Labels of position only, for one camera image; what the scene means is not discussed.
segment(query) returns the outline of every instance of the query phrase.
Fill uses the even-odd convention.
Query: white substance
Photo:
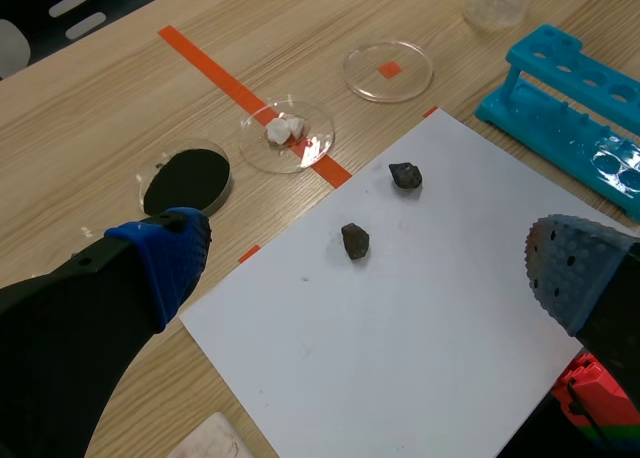
[[[291,118],[286,118],[286,121],[293,138],[296,140],[300,139],[302,131],[304,130],[304,120],[297,116],[292,116]]]
[[[291,130],[286,120],[282,118],[274,118],[267,125],[267,138],[278,145],[284,145],[284,142],[291,136]]]

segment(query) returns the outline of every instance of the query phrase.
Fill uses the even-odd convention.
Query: white paper sheet
[[[436,111],[182,320],[281,458],[492,457],[580,349],[525,274],[552,213],[620,228]]]

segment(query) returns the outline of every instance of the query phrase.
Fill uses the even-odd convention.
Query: blue test tube rack
[[[480,103],[476,116],[640,221],[640,148],[520,77],[522,71],[529,73],[640,135],[640,83],[584,55],[581,48],[577,38],[554,26],[541,26],[511,47],[507,78]]]

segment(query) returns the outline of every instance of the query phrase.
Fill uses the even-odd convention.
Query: table surface
[[[221,145],[235,179],[231,198],[211,220],[207,270],[191,301],[249,248],[267,243],[331,192],[311,170],[270,175],[243,161],[235,141],[244,112],[158,37],[167,25],[258,96],[291,93],[322,103],[336,126],[331,155],[351,173],[438,105],[634,227],[618,208],[473,111],[504,79],[509,46],[542,23],[579,36],[587,54],[640,79],[638,1],[534,0],[520,25],[492,33],[463,20],[463,0],[157,0],[0,83],[0,286],[48,270],[70,244],[82,243],[86,230],[142,218],[135,174],[187,139]],[[423,46],[434,80],[406,103],[364,101],[346,88],[342,60],[357,45],[390,37]],[[87,456],[165,456],[216,411],[256,457],[276,456],[174,320],[127,370]]]

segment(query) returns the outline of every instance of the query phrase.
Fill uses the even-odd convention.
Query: rock sample
[[[369,251],[369,234],[355,223],[342,227],[342,241],[352,260],[364,258]]]

